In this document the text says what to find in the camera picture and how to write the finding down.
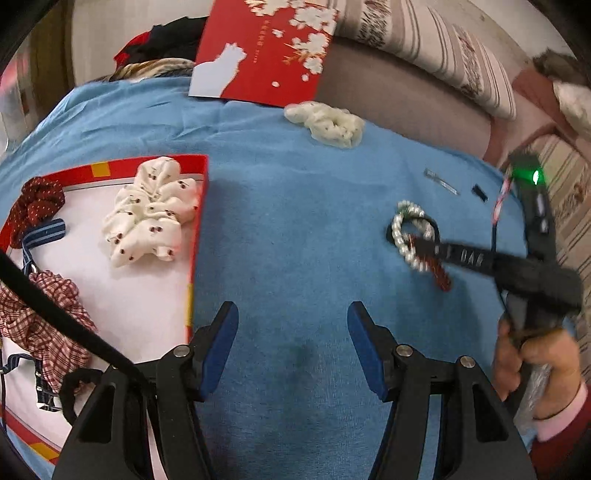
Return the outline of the red sleeve forearm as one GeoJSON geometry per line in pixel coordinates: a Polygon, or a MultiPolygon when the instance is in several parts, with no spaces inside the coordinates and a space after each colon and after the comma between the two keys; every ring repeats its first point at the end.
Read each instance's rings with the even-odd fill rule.
{"type": "Polygon", "coordinates": [[[538,479],[590,478],[590,393],[582,383],[557,415],[536,422],[530,459],[538,479]]]}

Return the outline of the right hand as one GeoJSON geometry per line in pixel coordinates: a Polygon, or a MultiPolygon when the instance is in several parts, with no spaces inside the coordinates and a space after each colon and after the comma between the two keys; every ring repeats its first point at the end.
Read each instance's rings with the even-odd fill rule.
{"type": "Polygon", "coordinates": [[[582,383],[577,342],[564,329],[532,338],[517,349],[510,338],[511,325],[501,318],[493,362],[493,386],[506,400],[521,384],[523,363],[549,365],[550,376],[544,394],[538,401],[533,417],[549,419],[566,409],[575,399],[582,383]]]}

